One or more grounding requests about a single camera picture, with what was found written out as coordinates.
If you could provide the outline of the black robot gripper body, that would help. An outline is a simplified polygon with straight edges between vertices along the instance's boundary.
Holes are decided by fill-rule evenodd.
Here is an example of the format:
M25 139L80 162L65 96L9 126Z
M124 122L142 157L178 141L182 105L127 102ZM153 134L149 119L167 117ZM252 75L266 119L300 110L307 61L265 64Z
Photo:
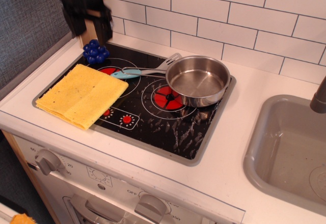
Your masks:
M84 20L96 19L112 22L111 10L105 6L104 0L61 0L65 11L78 15Z

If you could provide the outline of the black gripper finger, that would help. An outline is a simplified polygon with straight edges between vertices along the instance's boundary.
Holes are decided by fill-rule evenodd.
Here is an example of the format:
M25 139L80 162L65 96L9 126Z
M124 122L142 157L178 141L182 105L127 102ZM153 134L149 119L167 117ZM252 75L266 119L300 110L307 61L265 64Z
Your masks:
M106 20L96 19L93 21L97 39L100 45L104 45L113 37L111 23Z
M75 36L80 36L86 31L85 20L82 17L65 11L65 20Z

